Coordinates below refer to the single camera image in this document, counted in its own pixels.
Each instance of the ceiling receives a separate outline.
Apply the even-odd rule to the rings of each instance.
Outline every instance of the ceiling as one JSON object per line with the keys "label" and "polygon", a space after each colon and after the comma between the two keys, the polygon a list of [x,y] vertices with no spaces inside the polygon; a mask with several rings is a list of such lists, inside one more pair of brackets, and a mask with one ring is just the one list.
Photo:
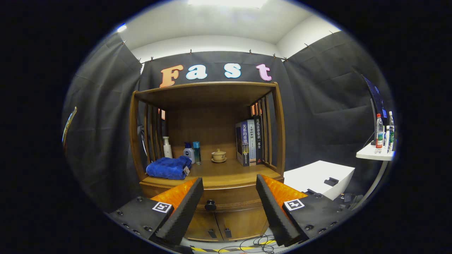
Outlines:
{"label": "ceiling", "polygon": [[276,44],[286,33],[312,15],[285,0],[267,0],[262,8],[188,5],[167,1],[139,13],[121,32],[130,50],[172,38],[227,35]]}

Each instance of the wooden cabinet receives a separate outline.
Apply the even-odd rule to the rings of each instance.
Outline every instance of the wooden cabinet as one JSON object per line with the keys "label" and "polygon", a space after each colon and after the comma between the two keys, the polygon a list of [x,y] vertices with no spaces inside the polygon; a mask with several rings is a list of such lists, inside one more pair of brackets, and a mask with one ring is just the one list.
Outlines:
{"label": "wooden cabinet", "polygon": [[257,237],[268,228],[267,217],[262,207],[235,212],[215,212],[215,218],[224,241]]}
{"label": "wooden cabinet", "polygon": [[[268,96],[273,97],[270,112]],[[201,165],[193,164],[184,180],[151,177],[140,158],[142,140],[137,137],[138,104],[144,103],[144,140],[147,161],[163,157],[161,114],[174,158],[182,155],[184,142],[199,141]],[[276,126],[270,124],[274,113]],[[236,158],[235,124],[262,117],[264,163],[242,166]],[[277,129],[278,153],[272,158],[272,128]],[[186,181],[202,177],[203,195],[186,231],[186,237],[203,241],[234,241],[256,237],[268,227],[262,203],[256,191],[258,174],[284,181],[285,134],[281,95],[276,82],[202,82],[174,85],[133,92],[130,107],[130,142],[140,185],[151,198]],[[217,148],[226,152],[224,163],[211,162]],[[215,201],[216,209],[204,205]]]}

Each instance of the white table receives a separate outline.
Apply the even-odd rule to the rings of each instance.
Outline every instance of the white table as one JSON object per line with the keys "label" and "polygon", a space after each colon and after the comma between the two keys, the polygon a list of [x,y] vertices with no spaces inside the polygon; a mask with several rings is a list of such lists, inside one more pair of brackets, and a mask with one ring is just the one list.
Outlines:
{"label": "white table", "polygon": [[[311,189],[334,200],[341,193],[344,193],[354,170],[355,168],[352,167],[319,160],[284,172],[284,184],[301,192],[307,192],[308,189]],[[339,182],[335,186],[324,183],[330,177]]]}
{"label": "white table", "polygon": [[382,160],[383,163],[381,165],[381,168],[380,168],[380,171],[378,172],[377,177],[375,178],[375,181],[373,181],[373,183],[372,183],[372,186],[369,188],[369,190],[364,195],[364,197],[358,202],[358,204],[356,205],[355,208],[359,207],[364,202],[364,200],[366,200],[369,197],[369,195],[373,192],[373,190],[380,182],[381,177],[383,176],[383,174],[386,170],[388,161],[391,161],[392,158],[394,157],[393,151],[387,153],[387,151],[388,151],[387,146],[382,147],[380,154],[376,154],[376,153],[374,153],[374,151],[375,151],[375,145],[371,145],[369,143],[367,146],[365,146],[364,148],[362,148],[361,150],[359,150],[356,153],[356,158],[369,159],[369,160]]}

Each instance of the black curtain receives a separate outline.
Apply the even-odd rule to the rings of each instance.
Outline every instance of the black curtain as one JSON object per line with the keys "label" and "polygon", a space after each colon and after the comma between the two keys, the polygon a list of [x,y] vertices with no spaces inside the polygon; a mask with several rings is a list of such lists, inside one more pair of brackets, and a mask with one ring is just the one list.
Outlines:
{"label": "black curtain", "polygon": [[374,131],[371,97],[360,75],[379,88],[390,111],[393,102],[383,74],[365,50],[342,31],[299,51],[284,66],[298,109],[301,166],[325,160],[354,167],[346,191],[364,194],[381,162],[356,158]]}
{"label": "black curtain", "polygon": [[[238,78],[227,78],[225,76],[224,65],[226,63],[238,63],[241,66],[241,75]],[[186,74],[188,68],[202,64],[206,67],[207,77],[200,80],[188,80]],[[256,66],[265,64],[270,69],[268,75],[272,77],[271,81],[264,81],[259,75],[259,70]],[[179,77],[175,79],[174,85],[209,82],[209,81],[249,81],[249,82],[277,82],[281,92],[282,108],[284,110],[284,121],[286,131],[286,167],[285,170],[291,170],[299,167],[300,154],[300,138],[297,132],[297,109],[295,108],[295,101],[292,94],[290,81],[283,63],[280,58],[273,56],[266,56],[260,54],[249,54],[244,52],[194,52],[179,54],[174,56],[166,56],[148,61],[144,65],[143,72],[140,78],[140,90],[158,88],[162,83],[162,69],[173,66],[182,65],[184,69],[179,71]],[[273,98],[268,96],[270,104],[270,112],[274,112]],[[139,115],[142,116],[144,107],[139,109]],[[272,163],[276,165],[277,159],[277,133],[276,133],[276,119],[274,113],[271,114],[272,124]]]}
{"label": "black curtain", "polygon": [[114,33],[87,56],[64,103],[62,129],[74,107],[78,109],[66,138],[68,163],[82,189],[105,212],[141,194],[128,129],[140,69]]}

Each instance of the saucer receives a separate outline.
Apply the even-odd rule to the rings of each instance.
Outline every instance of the saucer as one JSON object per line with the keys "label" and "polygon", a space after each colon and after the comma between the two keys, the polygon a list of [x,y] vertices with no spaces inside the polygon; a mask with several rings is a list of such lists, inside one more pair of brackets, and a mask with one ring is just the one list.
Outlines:
{"label": "saucer", "polygon": [[227,158],[225,158],[225,159],[222,160],[222,161],[216,161],[216,160],[213,160],[213,158],[212,158],[211,160],[212,160],[212,162],[215,162],[215,163],[223,163],[223,162],[225,162],[225,161],[227,160]]}

